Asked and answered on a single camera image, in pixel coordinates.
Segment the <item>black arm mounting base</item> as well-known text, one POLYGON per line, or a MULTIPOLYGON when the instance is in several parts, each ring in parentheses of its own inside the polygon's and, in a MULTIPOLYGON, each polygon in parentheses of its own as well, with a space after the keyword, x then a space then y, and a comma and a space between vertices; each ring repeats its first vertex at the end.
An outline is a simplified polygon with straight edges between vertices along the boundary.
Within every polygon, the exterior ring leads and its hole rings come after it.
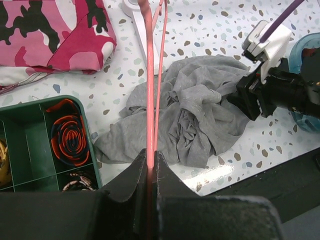
POLYGON ((277 209, 283 223, 320 205, 320 149, 282 164, 209 196, 260 196, 277 209))

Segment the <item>pink wire hanger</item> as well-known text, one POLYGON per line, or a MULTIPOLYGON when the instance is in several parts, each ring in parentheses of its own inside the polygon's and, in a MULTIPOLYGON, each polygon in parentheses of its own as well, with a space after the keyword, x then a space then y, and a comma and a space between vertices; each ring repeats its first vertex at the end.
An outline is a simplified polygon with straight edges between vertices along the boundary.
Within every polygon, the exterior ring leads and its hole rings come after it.
POLYGON ((158 130, 160 114, 161 79, 163 73, 164 46, 168 21, 168 2, 160 0, 154 13, 147 0, 139 0, 138 5, 144 19, 146 31, 146 59, 147 59, 147 92, 146 92, 146 238, 153 238, 153 180, 155 178, 155 156, 158 149, 158 130), (153 36, 158 17, 164 10, 162 39, 160 47, 158 83, 155 93, 154 80, 154 47, 153 36))

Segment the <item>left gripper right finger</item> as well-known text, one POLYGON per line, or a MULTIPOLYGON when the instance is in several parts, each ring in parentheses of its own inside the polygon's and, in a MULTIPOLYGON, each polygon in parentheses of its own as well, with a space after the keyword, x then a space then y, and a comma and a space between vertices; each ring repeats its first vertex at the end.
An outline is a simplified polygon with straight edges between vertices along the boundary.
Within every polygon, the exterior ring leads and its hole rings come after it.
POLYGON ((269 200, 251 195, 199 196, 155 155, 156 237, 159 240, 283 240, 269 200))

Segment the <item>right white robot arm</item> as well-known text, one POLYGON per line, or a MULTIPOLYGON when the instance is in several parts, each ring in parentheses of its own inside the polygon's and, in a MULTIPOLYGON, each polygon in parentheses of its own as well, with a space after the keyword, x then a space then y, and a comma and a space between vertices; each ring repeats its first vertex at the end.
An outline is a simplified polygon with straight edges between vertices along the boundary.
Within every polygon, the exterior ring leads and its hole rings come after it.
POLYGON ((320 116, 320 50, 305 48, 299 73, 289 72, 286 58, 278 67, 268 70, 262 83, 262 64, 244 76, 227 100, 250 120, 267 118, 276 108, 319 118, 320 116))

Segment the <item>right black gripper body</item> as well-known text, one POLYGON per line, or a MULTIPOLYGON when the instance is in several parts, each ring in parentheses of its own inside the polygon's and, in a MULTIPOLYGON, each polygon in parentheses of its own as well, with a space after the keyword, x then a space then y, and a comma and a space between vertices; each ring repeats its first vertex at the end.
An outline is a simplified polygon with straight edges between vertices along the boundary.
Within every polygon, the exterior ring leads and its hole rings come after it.
POLYGON ((286 94, 289 91, 286 89, 286 81, 278 79, 272 75, 268 75, 266 83, 260 81, 260 63, 254 71, 240 79, 236 85, 249 90, 250 93, 257 97, 257 103, 260 109, 260 116, 267 118, 271 116, 276 108, 290 110, 289 100, 286 99, 286 94))

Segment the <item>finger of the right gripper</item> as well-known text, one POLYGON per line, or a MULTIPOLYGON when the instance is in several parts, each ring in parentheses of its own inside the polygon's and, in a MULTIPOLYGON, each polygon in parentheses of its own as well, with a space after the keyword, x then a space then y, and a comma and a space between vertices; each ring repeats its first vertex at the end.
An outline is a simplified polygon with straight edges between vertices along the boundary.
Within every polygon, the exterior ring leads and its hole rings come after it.
POLYGON ((239 108, 250 120, 255 121, 260 116, 258 98, 245 87, 236 87, 236 92, 230 94, 227 100, 239 108))

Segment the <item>grey tank top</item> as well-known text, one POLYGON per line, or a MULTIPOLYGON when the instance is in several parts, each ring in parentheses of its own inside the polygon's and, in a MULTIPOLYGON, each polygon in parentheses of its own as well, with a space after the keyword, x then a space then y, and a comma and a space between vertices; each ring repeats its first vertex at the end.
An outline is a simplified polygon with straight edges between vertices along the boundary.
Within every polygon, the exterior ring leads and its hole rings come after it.
MULTIPOLYGON (((229 150, 249 119, 227 97, 248 74, 240 61, 222 55, 175 61, 155 82, 160 101, 157 147, 169 164, 205 168, 210 156, 229 150)), ((137 85, 120 120, 94 143, 103 163, 131 163, 146 147, 146 83, 137 85)))

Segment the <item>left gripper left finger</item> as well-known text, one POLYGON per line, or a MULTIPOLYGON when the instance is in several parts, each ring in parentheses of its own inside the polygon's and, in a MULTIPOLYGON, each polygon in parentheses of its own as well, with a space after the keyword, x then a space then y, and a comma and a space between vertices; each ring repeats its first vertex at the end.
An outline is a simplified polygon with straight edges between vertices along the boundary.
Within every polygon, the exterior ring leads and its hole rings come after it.
POLYGON ((107 240, 132 235, 146 150, 96 191, 1 192, 2 240, 107 240))

